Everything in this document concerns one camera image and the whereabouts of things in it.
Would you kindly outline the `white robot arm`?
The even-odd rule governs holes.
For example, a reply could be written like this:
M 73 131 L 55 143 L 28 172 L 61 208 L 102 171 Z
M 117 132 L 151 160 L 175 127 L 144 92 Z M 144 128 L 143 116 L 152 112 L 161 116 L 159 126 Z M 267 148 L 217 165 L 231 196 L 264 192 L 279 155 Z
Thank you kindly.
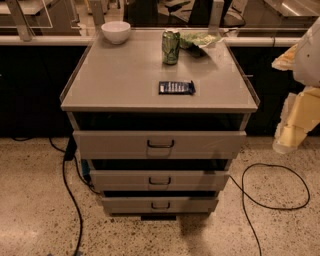
M 320 18 L 272 67 L 292 70 L 294 80 L 305 86 L 298 94 L 288 94 L 274 135 L 273 149 L 286 154 L 296 150 L 320 123 Z

